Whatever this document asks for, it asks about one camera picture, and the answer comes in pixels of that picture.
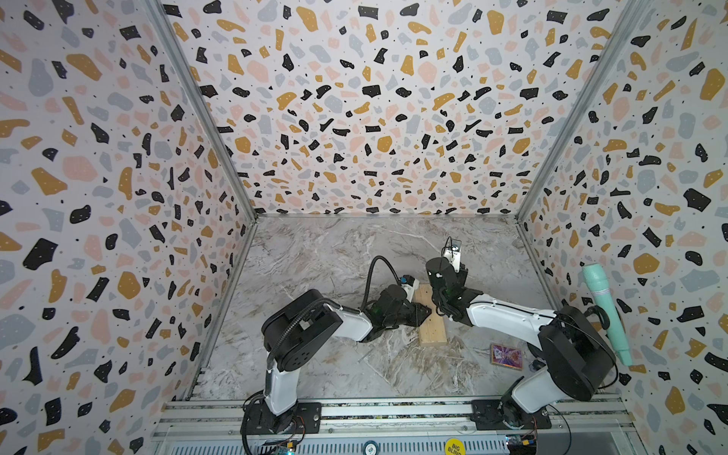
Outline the yellow round sticker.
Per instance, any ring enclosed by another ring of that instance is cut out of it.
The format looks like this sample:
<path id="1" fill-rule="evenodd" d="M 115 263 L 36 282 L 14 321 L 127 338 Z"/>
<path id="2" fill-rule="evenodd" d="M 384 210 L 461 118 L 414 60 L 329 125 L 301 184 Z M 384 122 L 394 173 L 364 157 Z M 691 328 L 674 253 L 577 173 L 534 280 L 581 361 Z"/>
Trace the yellow round sticker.
<path id="1" fill-rule="evenodd" d="M 445 442 L 444 445 L 445 455 L 466 455 L 466 446 L 460 439 L 451 438 Z"/>

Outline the purple card box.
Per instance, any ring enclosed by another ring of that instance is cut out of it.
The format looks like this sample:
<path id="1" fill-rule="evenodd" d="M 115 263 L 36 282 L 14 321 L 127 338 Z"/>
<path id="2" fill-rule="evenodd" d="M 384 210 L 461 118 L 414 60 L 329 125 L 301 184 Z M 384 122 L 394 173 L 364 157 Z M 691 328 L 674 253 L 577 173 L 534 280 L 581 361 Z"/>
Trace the purple card box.
<path id="1" fill-rule="evenodd" d="M 492 343 L 490 346 L 490 362 L 499 367 L 521 371 L 524 364 L 523 351 L 518 348 Z"/>

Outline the light wooden block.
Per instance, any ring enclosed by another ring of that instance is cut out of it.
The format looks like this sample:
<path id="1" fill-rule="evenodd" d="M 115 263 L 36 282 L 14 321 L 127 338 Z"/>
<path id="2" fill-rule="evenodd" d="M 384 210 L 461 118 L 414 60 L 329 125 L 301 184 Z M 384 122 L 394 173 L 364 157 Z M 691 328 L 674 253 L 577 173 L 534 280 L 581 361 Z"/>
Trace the light wooden block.
<path id="1" fill-rule="evenodd" d="M 421 284 L 414 294 L 417 303 L 431 310 L 430 316 L 419 326 L 419 344 L 422 347 L 441 347 L 447 345 L 447 333 L 444 319 L 438 315 L 437 306 L 432 301 L 432 288 L 429 284 Z"/>

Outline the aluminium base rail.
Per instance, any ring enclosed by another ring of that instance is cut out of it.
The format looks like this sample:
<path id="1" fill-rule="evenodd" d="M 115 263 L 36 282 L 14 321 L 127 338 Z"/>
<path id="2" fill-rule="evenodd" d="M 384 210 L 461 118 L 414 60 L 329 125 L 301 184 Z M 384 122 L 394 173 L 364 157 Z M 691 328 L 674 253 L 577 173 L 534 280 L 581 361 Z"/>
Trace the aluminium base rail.
<path id="1" fill-rule="evenodd" d="M 152 435 L 155 454 L 444 454 L 448 439 L 466 454 L 644 454 L 622 400 L 599 394 L 548 406 L 551 430 L 477 430 L 473 400 L 493 397 L 314 398 L 317 434 L 244 437 L 244 401 L 173 402 Z"/>

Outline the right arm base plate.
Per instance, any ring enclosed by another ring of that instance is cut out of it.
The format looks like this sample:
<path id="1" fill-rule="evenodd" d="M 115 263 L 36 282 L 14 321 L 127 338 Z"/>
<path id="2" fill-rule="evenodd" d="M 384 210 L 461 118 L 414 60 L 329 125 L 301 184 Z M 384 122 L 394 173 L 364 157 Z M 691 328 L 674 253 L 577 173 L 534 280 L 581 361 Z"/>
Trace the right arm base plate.
<path id="1" fill-rule="evenodd" d="M 470 420 L 477 430 L 551 430 L 547 411 L 527 413 L 512 400 L 481 399 L 471 402 Z"/>

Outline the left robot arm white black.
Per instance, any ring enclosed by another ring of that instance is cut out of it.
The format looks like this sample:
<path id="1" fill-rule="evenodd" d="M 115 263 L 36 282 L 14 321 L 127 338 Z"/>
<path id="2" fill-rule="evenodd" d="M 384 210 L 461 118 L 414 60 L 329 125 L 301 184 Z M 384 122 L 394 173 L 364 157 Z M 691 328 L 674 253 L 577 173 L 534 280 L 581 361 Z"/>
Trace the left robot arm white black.
<path id="1" fill-rule="evenodd" d="M 279 417 L 298 404 L 300 369 L 332 337 L 367 343 L 385 332 L 420 327 L 432 314 L 413 301 L 416 284 L 391 284 L 362 309 L 344 306 L 310 289 L 265 321 L 262 327 L 267 367 L 264 398 Z"/>

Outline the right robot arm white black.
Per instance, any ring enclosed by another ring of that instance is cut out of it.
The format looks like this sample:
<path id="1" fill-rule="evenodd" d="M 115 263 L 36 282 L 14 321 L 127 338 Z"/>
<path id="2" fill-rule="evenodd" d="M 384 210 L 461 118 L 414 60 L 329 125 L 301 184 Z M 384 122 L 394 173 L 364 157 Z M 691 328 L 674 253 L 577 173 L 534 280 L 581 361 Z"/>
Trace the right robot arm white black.
<path id="1" fill-rule="evenodd" d="M 612 348 L 578 309 L 538 310 L 504 303 L 466 287 L 466 271 L 456 271 L 444 257 L 427 261 L 426 271 L 439 313 L 523 340 L 544 361 L 534 375 L 516 381 L 500 399 L 498 416 L 508 428 L 524 428 L 561 399 L 591 400 L 617 367 Z"/>

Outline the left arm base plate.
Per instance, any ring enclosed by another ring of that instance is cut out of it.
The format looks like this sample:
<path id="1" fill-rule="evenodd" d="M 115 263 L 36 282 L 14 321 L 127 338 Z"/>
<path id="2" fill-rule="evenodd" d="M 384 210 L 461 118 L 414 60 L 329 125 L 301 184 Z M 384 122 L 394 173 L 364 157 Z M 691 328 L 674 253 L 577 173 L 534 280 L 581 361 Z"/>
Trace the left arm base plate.
<path id="1" fill-rule="evenodd" d="M 241 435 L 274 435 L 295 431 L 317 434 L 322 422 L 322 403 L 297 402 L 281 415 L 274 414 L 263 398 L 255 398 L 244 406 Z"/>

